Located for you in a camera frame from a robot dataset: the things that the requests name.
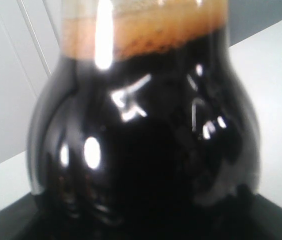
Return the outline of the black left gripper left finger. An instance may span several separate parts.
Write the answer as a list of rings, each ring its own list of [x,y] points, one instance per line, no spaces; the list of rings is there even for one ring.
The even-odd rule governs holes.
[[[40,240],[41,215],[27,194],[0,210],[0,240]]]

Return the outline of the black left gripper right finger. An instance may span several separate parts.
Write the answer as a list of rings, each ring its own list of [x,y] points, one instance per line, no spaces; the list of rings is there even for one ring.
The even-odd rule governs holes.
[[[259,194],[248,194],[245,238],[282,240],[282,208]]]

